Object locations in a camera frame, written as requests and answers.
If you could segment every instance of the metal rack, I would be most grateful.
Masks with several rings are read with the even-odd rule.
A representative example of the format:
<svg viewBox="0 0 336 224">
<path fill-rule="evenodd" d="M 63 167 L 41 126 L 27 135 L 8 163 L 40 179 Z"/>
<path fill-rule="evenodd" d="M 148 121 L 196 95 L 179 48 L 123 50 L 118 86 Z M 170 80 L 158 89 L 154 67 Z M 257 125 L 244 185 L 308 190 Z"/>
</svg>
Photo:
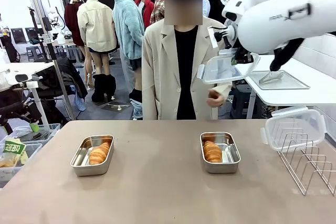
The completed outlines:
<svg viewBox="0 0 336 224">
<path fill-rule="evenodd" d="M 320 148 L 314 146 L 314 141 L 309 139 L 309 134 L 305 131 L 309 129 L 301 126 L 297 119 L 274 124 L 273 137 L 278 139 L 278 143 L 283 140 L 278 154 L 303 195 L 307 194 L 312 181 L 320 177 L 331 195 L 335 196 L 336 181 L 332 185 L 331 178 L 336 170 L 333 170 L 332 162 L 327 160 L 327 156 L 320 154 Z"/>
</svg>

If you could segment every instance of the stainless steel tray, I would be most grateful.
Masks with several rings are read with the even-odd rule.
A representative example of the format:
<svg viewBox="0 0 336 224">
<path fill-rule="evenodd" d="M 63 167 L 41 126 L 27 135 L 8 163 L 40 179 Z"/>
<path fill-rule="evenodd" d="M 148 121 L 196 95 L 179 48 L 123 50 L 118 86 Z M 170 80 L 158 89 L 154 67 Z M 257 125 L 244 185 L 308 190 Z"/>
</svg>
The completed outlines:
<svg viewBox="0 0 336 224">
<path fill-rule="evenodd" d="M 227 132 L 205 132 L 200 136 L 204 168 L 208 173 L 235 173 L 238 170 L 240 154 L 231 134 Z M 222 163 L 205 160 L 203 145 L 212 141 L 222 149 Z"/>
<path fill-rule="evenodd" d="M 111 135 L 102 135 L 88 136 L 83 140 L 70 163 L 77 176 L 101 175 L 107 172 L 114 151 L 113 139 L 114 137 Z M 92 149 L 105 142 L 110 143 L 111 146 L 105 161 L 98 165 L 90 165 L 89 155 Z"/>
<path fill-rule="evenodd" d="M 296 79 L 294 76 L 284 70 L 281 80 L 269 81 L 267 83 L 260 84 L 259 80 L 269 73 L 269 71 L 253 71 L 249 77 L 260 87 L 262 90 L 299 90 L 310 89 L 310 87 L 304 84 L 302 81 Z"/>
</svg>

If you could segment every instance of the mannequin hand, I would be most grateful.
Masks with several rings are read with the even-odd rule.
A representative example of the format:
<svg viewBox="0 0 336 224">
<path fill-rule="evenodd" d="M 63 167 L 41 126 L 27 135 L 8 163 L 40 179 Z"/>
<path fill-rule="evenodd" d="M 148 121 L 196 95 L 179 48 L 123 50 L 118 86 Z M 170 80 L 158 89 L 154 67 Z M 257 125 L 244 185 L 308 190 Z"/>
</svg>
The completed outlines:
<svg viewBox="0 0 336 224">
<path fill-rule="evenodd" d="M 210 89 L 208 99 L 206 99 L 206 103 L 212 108 L 222 106 L 224 103 L 224 96 L 222 96 L 215 90 Z"/>
</svg>

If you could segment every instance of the coat lapel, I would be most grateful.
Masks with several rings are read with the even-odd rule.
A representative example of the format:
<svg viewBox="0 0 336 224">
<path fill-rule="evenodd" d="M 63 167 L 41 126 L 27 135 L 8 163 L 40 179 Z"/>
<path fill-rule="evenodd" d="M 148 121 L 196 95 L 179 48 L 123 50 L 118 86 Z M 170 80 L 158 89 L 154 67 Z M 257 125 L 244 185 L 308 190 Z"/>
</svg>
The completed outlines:
<svg viewBox="0 0 336 224">
<path fill-rule="evenodd" d="M 197 37 L 196 37 L 196 44 L 195 44 L 195 52 L 194 52 L 194 62 L 193 62 L 193 73 L 192 73 L 192 79 L 191 83 L 193 83 L 197 72 L 198 72 L 198 67 L 202 63 L 206 52 L 210 46 L 207 37 L 209 37 L 209 32 L 207 30 L 207 25 L 199 26 L 198 27 L 198 32 L 197 32 Z"/>
<path fill-rule="evenodd" d="M 176 77 L 176 81 L 181 86 L 174 26 L 163 25 L 161 34 L 163 35 L 163 48 L 166 52 L 167 57 L 169 58 L 171 68 Z"/>
</svg>

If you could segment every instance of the metal container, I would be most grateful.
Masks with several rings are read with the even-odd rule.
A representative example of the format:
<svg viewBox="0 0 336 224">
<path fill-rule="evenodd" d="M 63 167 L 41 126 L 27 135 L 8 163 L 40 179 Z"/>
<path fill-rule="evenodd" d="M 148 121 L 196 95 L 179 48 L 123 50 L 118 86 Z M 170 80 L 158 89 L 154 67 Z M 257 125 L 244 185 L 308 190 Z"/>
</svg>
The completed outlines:
<svg viewBox="0 0 336 224">
<path fill-rule="evenodd" d="M 212 141 L 222 150 L 222 163 L 205 160 L 203 145 Z M 200 136 L 204 168 L 208 173 L 235 173 L 238 170 L 240 154 L 231 134 L 227 132 L 205 132 Z"/>
<path fill-rule="evenodd" d="M 111 135 L 102 135 L 89 136 L 83 140 L 70 163 L 77 176 L 101 175 L 107 172 L 114 151 L 113 139 L 114 137 Z M 98 147 L 105 142 L 110 143 L 110 149 L 105 161 L 98 165 L 90 165 L 89 155 L 91 151 L 94 147 Z"/>
</svg>

